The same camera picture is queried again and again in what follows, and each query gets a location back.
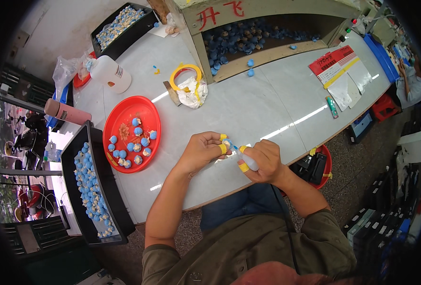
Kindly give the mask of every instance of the white table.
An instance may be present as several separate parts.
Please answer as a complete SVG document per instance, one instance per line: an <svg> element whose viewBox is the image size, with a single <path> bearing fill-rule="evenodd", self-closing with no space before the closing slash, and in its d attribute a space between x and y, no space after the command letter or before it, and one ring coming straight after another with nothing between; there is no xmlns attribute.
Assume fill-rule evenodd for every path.
<svg viewBox="0 0 421 285"><path fill-rule="evenodd" d="M281 147L282 163L304 156L342 131L366 111L390 86L382 67L363 39L353 31L339 47L283 58L254 69L255 76L238 74L209 85L206 102L199 109L176 107L166 95L163 81L179 65L196 64L181 36L161 38L144 35L116 61L133 81L116 94L90 80L75 90L75 106L92 114L96 128L103 129L111 110L121 100L142 95L154 100L162 122L161 146L154 160L141 172L123 174L113 169L122 199L134 223L143 223L171 168L192 134L213 130L224 133L236 145L254 145L269 137ZM329 95L308 65L321 55L350 45L375 77L352 109L333 119L325 97ZM161 73L154 75L153 65ZM79 127L65 123L61 133ZM191 209L241 190L251 182L230 156L205 167L191 181L184 209Z"/></svg>

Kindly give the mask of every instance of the wall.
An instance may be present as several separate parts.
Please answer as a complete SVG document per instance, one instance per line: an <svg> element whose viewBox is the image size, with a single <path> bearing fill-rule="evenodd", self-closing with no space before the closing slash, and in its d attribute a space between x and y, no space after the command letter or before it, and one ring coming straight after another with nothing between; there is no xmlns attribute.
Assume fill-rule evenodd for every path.
<svg viewBox="0 0 421 285"><path fill-rule="evenodd" d="M30 37L20 48L14 66L53 83L58 56L81 57L93 49L90 34L127 0L42 0L26 17L21 28ZM147 6L146 0L130 0Z"/></svg>

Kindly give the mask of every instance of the blue jeans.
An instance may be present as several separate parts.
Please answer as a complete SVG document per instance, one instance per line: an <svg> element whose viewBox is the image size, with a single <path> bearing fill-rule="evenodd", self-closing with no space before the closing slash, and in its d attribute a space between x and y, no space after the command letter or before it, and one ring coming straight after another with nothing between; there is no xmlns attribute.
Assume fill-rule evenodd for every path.
<svg viewBox="0 0 421 285"><path fill-rule="evenodd" d="M285 211L288 206L277 187L273 186L282 206L279 206L270 184L257 183L201 208L201 231L208 231L224 222L245 215Z"/></svg>

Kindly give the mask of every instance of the pink thermos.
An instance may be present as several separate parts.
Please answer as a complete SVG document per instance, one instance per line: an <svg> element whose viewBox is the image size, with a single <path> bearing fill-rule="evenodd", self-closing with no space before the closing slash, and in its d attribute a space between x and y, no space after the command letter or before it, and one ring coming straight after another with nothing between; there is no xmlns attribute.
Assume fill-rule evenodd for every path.
<svg viewBox="0 0 421 285"><path fill-rule="evenodd" d="M87 120L92 120L90 113L57 102L52 98L47 100L44 112L49 116L78 125L83 125Z"/></svg>

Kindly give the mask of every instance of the green lighter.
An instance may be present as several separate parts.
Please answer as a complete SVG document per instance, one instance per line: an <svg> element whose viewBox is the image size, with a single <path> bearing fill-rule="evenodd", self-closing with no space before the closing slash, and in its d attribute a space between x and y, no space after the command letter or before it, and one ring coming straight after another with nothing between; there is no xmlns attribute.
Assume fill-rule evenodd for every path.
<svg viewBox="0 0 421 285"><path fill-rule="evenodd" d="M339 114L337 113L337 110L335 109L334 100L331 98L331 96L327 96L326 101L328 101L329 109L331 109L333 118L335 119L338 118Z"/></svg>

